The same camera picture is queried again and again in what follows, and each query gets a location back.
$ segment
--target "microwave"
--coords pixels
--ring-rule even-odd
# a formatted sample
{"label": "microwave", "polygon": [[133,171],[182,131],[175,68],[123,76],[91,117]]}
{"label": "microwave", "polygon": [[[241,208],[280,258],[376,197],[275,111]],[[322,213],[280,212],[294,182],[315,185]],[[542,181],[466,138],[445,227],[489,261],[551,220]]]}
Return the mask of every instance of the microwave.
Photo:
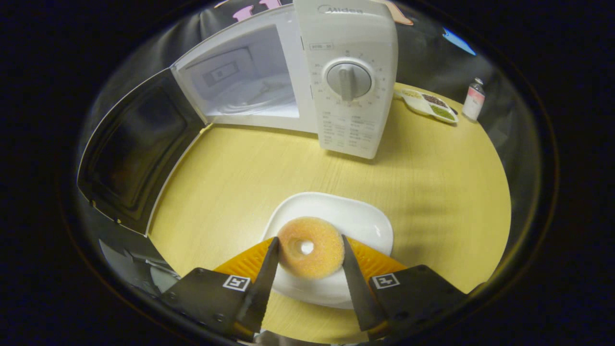
{"label": "microwave", "polygon": [[324,150],[372,159],[397,50],[391,12],[370,0],[295,0],[235,23],[107,112],[82,155],[79,190],[147,235],[169,175],[206,124],[311,132]]}

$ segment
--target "midea logo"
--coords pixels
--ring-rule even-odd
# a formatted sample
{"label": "midea logo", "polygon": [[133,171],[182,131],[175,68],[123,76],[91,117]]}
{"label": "midea logo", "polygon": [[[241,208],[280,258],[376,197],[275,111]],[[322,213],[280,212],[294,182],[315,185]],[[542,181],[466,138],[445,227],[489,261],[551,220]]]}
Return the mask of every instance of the midea logo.
{"label": "midea logo", "polygon": [[349,9],[348,7],[332,7],[331,5],[320,5],[318,7],[318,12],[320,12],[322,14],[329,14],[329,13],[356,13],[356,14],[363,14],[363,10]]}

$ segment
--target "dark background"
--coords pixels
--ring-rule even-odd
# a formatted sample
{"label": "dark background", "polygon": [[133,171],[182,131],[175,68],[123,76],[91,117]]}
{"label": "dark background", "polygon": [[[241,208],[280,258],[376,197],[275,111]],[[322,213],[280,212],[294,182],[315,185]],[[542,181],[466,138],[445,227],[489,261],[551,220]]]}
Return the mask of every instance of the dark background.
{"label": "dark background", "polygon": [[[613,325],[613,225],[606,215],[613,198],[602,175],[613,159],[606,152],[608,122],[597,115],[612,113],[607,8],[571,1],[430,3],[495,45],[535,87],[553,121],[561,181],[552,227],[525,276],[496,303],[427,343],[606,344]],[[197,4],[0,6],[7,344],[185,344],[87,268],[64,228],[54,172],[72,158],[80,119],[105,78],[144,38]]]}

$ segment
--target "spice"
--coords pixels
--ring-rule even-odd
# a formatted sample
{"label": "spice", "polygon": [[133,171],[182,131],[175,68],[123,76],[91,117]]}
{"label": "spice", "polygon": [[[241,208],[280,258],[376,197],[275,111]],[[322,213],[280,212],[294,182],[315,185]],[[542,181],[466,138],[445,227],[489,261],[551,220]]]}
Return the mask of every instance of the spice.
{"label": "spice", "polygon": [[436,115],[441,116],[441,117],[446,118],[446,119],[455,120],[455,118],[448,111],[443,110],[442,108],[436,107],[436,106],[431,106],[430,105],[430,107],[431,107],[431,109],[434,111],[434,113]]}
{"label": "spice", "polygon": [[444,102],[442,102],[440,99],[438,99],[437,97],[433,97],[433,96],[427,95],[427,94],[423,94],[423,97],[427,101],[429,101],[431,103],[434,103],[434,104],[436,104],[438,106],[447,107],[447,105]]}
{"label": "spice", "polygon": [[406,96],[414,97],[415,99],[421,99],[421,94],[410,89],[402,89],[402,93]]}

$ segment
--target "microwave control panel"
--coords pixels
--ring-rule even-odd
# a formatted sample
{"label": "microwave control panel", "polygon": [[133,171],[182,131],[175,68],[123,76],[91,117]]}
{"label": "microwave control panel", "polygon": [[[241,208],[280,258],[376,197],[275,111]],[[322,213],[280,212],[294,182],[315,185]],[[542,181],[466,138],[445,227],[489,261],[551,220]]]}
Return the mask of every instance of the microwave control panel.
{"label": "microwave control panel", "polygon": [[391,107],[397,32],[370,0],[294,2],[320,146],[372,159]]}

